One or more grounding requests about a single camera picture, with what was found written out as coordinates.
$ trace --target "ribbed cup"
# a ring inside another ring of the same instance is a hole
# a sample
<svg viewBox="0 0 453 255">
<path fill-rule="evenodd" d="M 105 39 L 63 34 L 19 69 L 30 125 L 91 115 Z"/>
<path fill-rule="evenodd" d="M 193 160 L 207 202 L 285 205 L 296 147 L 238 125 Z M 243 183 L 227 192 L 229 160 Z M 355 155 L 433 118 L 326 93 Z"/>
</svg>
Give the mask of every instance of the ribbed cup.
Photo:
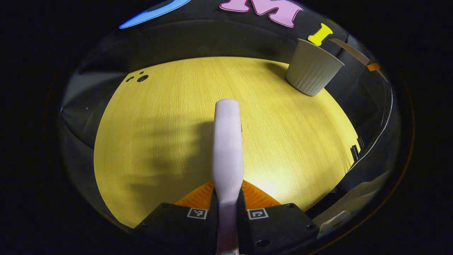
<svg viewBox="0 0 453 255">
<path fill-rule="evenodd" d="M 316 96 L 337 74 L 343 62 L 322 48 L 298 39 L 286 80 L 299 91 Z"/>
</svg>

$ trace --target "yellow wooden table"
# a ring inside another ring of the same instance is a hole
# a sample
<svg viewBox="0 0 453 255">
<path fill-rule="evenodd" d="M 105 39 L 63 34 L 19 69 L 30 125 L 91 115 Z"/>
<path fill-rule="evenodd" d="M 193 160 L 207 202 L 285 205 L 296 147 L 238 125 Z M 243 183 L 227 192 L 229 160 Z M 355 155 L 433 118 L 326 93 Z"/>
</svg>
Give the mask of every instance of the yellow wooden table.
<svg viewBox="0 0 453 255">
<path fill-rule="evenodd" d="M 287 67 L 211 57 L 130 73 L 102 116 L 94 150 L 113 215 L 133 228 L 159 203 L 210 180 L 215 103 L 224 98 L 241 108 L 244 179 L 302 210 L 321 200 L 352 165 L 357 134 L 325 89 L 310 97 L 292 87 Z"/>
</svg>

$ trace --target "orange gripper base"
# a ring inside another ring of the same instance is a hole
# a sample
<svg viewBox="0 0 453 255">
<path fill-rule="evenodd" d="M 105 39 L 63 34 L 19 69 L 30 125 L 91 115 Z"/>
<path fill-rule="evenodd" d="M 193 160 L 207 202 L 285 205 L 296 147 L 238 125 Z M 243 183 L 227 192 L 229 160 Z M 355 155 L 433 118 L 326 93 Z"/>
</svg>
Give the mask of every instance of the orange gripper base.
<svg viewBox="0 0 453 255">
<path fill-rule="evenodd" d="M 207 182 L 181 198 L 175 204 L 178 206 L 209 210 L 213 189 L 213 182 Z M 244 192 L 247 210 L 280 205 L 277 200 L 248 181 L 242 182 L 242 191 Z"/>
</svg>

